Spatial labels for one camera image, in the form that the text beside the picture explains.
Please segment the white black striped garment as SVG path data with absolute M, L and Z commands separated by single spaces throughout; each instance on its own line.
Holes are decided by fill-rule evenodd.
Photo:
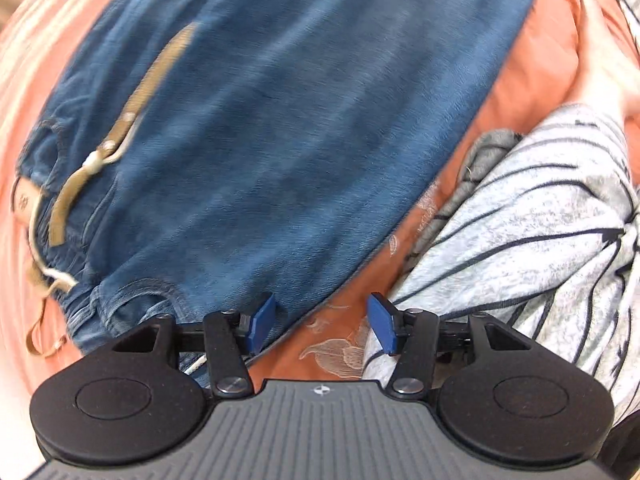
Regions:
M 639 406 L 639 192 L 618 122 L 552 112 L 480 182 L 390 299 L 485 311 Z

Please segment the grey knit garment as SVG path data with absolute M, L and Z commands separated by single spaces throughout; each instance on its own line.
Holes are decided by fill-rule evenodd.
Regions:
M 400 280 L 404 280 L 416 267 L 427 249 L 446 223 L 473 194 L 487 175 L 501 162 L 512 148 L 523 139 L 521 134 L 508 129 L 498 129 L 483 133 L 466 152 L 465 159 L 458 174 L 457 186 L 446 203 L 436 208 L 428 219 L 421 233 L 414 242 L 404 266 L 400 272 Z

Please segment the orange bed sheet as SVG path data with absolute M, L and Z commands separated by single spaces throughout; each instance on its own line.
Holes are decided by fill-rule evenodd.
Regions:
M 11 210 L 22 146 L 63 68 L 111 0 L 24 0 L 1 31 L 1 387 L 28 398 L 79 352 L 65 337 L 58 304 L 29 279 L 25 220 Z M 638 54 L 616 0 L 597 0 L 608 28 L 630 58 Z M 578 0 L 535 0 L 497 82 L 454 156 L 377 256 L 335 299 L 254 366 L 255 378 L 356 379 L 367 324 L 364 295 L 387 286 L 410 243 L 454 190 L 464 155 L 485 131 L 533 128 L 559 105 L 578 63 Z

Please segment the blue denim pants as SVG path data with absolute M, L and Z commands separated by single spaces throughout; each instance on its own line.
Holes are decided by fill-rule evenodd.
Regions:
M 75 347 L 266 292 L 280 339 L 446 165 L 532 1 L 112 0 L 17 165 Z

